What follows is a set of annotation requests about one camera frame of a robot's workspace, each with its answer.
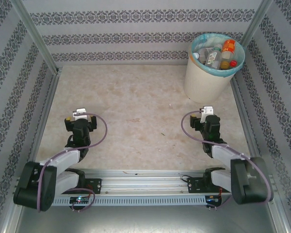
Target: bottle label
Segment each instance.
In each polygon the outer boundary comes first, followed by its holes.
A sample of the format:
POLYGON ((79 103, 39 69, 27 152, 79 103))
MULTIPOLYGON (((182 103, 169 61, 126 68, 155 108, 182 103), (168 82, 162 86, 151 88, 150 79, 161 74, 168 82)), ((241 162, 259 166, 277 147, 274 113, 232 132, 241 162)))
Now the bottle label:
POLYGON ((227 40, 226 42, 224 42, 224 45, 222 47, 222 52, 229 51, 229 52, 234 53, 235 44, 236 44, 235 40, 227 40))
POLYGON ((208 59, 208 62, 207 64, 210 65, 213 63, 213 61, 215 60, 216 56, 217 56, 217 52, 212 52, 210 55, 209 55, 209 59, 208 59))

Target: metal frame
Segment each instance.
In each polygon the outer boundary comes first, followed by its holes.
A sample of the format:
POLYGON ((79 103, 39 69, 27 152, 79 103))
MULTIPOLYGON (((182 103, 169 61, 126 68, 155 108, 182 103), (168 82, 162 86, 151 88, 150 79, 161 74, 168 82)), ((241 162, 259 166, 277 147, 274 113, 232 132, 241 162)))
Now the metal frame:
MULTIPOLYGON (((38 129, 38 136, 33 145, 32 154, 30 156, 31 160, 36 158, 43 131, 47 122, 51 104, 55 95, 58 79, 61 70, 56 66, 49 50, 47 49, 42 36, 39 34, 36 26, 34 25, 30 15, 28 14, 22 0, 11 0, 12 5, 16 9, 17 13, 21 17, 24 25, 32 36, 34 42, 42 53, 45 61, 55 75, 50 94, 48 95, 45 110, 42 116, 42 122, 38 129)), ((261 20, 263 19, 266 11, 271 5, 272 0, 262 0, 256 14, 253 17, 246 33, 244 34, 241 43, 246 47, 256 29, 258 28, 261 20)), ((255 156, 259 154, 258 148, 256 146, 253 133, 249 124, 249 120, 240 96, 239 90, 236 85, 235 78, 231 80, 231 86, 233 89, 235 101, 240 114, 244 134, 247 139, 249 151, 251 155, 255 156)), ((191 175, 200 176, 203 171, 149 171, 149 170, 93 170, 84 169, 86 177, 88 178, 102 178, 102 193, 97 195, 98 197, 107 197, 110 200, 113 198, 132 198, 132 197, 193 197, 196 194, 189 194, 187 192, 186 183, 180 180, 181 175, 191 175)), ((275 185, 272 176, 271 183, 274 189, 274 200, 268 204, 273 222, 278 233, 291 233, 291 228, 277 187, 275 185)), ((9 207, 7 211, 7 216, 3 222, 1 233, 14 233, 17 230, 17 224, 21 217, 22 206, 15 205, 13 199, 9 200, 9 207)))
POLYGON ((253 16, 249 27, 247 28, 246 32, 244 33, 241 39, 241 45, 245 48, 249 45, 254 33, 256 32, 259 24, 261 23, 262 19, 264 18, 268 8, 271 6, 273 0, 262 0, 260 6, 258 7, 255 15, 253 16))
MULTIPOLYGON (((155 206, 155 205, 205 205, 205 196, 218 193, 188 193, 182 175, 201 177, 203 171, 150 171, 150 170, 94 170, 84 169, 87 178, 101 178, 101 194, 96 195, 98 206, 155 206), (161 200, 161 203, 146 203, 144 200, 161 200)), ((275 181, 270 176, 274 200, 268 204, 278 233, 291 233, 288 219, 275 181)), ((68 198, 78 195, 60 195, 54 206, 68 206, 68 198)), ((0 233, 15 233, 23 207, 10 199, 7 216, 0 233)))
POLYGON ((48 67, 52 71, 52 74, 57 74, 58 67, 55 64, 55 61, 49 52, 44 40, 37 30, 30 14, 28 13, 24 3, 22 0, 11 0, 11 4, 13 5, 14 9, 16 10, 18 16, 21 18, 23 24, 25 25, 27 31, 29 32, 32 40, 37 45, 40 53, 42 54, 44 60, 46 61, 48 67))

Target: red bottle cap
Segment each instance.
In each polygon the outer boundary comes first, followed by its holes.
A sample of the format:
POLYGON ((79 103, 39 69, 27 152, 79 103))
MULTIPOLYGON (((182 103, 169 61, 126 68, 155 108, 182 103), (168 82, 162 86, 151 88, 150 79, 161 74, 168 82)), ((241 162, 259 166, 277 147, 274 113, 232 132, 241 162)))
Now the red bottle cap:
POLYGON ((235 60, 232 60, 230 63, 229 63, 230 67, 235 67, 237 66, 237 62, 235 60))

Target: trash can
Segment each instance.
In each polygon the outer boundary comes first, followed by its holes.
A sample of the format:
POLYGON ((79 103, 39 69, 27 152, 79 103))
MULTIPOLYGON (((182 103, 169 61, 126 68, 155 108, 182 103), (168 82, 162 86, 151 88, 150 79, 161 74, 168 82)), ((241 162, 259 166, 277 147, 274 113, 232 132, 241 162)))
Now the trash can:
POLYGON ((237 66, 232 69, 216 70, 201 64, 193 56, 193 52, 197 52, 201 48, 213 47, 216 44, 223 45, 228 39, 231 39, 231 37, 206 33, 195 38, 189 45, 189 61, 184 80, 184 92, 191 100, 203 104, 212 103, 221 95, 234 74, 242 68, 245 52, 238 42, 236 42, 232 58, 237 61, 237 66))

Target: mounting plate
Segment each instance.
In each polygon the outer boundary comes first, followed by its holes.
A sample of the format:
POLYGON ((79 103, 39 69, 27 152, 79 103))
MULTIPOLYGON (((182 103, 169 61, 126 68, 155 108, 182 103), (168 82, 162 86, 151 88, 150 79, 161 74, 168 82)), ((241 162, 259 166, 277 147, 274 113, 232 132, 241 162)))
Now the mounting plate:
MULTIPOLYGON (((221 188, 211 183, 205 185, 202 177, 190 177, 187 179, 187 182, 189 193, 219 193, 221 188)), ((225 189, 222 189, 222 192, 229 193, 225 189)))
MULTIPOLYGON (((101 179, 85 179, 85 186, 82 188, 88 188, 93 190, 95 194, 100 194, 101 191, 101 179)), ((86 191, 69 191, 63 194, 88 194, 86 191)))

